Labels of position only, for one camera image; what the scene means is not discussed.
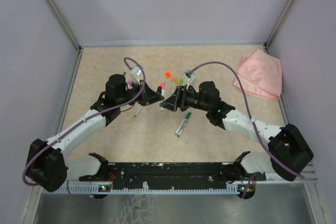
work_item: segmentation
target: pink cloth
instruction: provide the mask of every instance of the pink cloth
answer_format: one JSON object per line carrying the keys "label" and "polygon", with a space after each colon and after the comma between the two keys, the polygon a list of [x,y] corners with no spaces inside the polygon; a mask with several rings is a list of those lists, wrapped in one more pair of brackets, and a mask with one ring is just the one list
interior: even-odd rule
{"label": "pink cloth", "polygon": [[[257,50],[250,58],[241,59],[237,74],[246,94],[279,100],[282,88],[282,68],[279,59]],[[240,89],[236,78],[233,85]]]}

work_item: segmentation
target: metal floor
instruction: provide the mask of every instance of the metal floor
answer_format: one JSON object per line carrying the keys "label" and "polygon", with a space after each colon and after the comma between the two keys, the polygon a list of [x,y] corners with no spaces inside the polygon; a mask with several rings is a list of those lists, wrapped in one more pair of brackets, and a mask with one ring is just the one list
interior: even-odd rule
{"label": "metal floor", "polygon": [[80,202],[44,194],[38,223],[314,223],[303,184],[257,185],[250,200],[235,195],[110,195]]}

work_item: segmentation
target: white wall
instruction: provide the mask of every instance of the white wall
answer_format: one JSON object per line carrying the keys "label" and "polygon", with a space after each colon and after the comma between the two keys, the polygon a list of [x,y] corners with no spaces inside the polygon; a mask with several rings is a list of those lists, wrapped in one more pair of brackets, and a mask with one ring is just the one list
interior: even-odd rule
{"label": "white wall", "polygon": [[82,46],[264,43],[287,0],[55,0]]}
{"label": "white wall", "polygon": [[336,0],[297,0],[271,53],[281,59],[290,115],[312,148],[336,220]]}
{"label": "white wall", "polygon": [[0,0],[0,218],[17,223],[30,143],[45,139],[77,55],[45,0]]}

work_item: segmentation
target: orange marker cap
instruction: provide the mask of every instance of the orange marker cap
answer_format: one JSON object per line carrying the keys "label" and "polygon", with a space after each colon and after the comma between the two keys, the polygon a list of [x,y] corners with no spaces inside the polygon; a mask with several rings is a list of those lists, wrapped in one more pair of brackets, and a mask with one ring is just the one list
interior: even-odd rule
{"label": "orange marker cap", "polygon": [[166,72],[164,75],[165,75],[167,78],[170,78],[170,77],[172,76],[172,74],[169,73],[169,72]]}

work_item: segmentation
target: tabletop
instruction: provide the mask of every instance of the tabletop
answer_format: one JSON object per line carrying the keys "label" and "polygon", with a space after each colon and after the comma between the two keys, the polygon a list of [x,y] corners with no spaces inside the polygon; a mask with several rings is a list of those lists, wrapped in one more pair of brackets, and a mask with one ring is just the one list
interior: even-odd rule
{"label": "tabletop", "polygon": [[[105,83],[113,74],[127,68],[124,57],[135,59],[146,74],[146,82],[156,90],[166,82],[165,97],[172,93],[173,77],[182,78],[185,70],[193,69],[207,61],[222,61],[237,69],[242,57],[250,57],[262,45],[213,45],[213,46],[150,46],[85,48],[81,58],[74,89],[71,94],[64,128],[77,121],[96,102],[105,90]],[[214,81],[220,97],[226,103],[246,113],[242,93],[233,86],[233,74],[221,65],[209,65],[196,71],[198,85]],[[252,115],[261,121],[284,125],[278,101],[248,95]],[[204,111],[192,112],[181,137],[174,135],[186,112],[160,111],[159,103],[122,112],[110,125],[92,135],[81,144],[70,158],[95,152],[110,162],[229,162],[242,152],[262,152],[261,146],[243,135],[224,131],[209,123]]]}

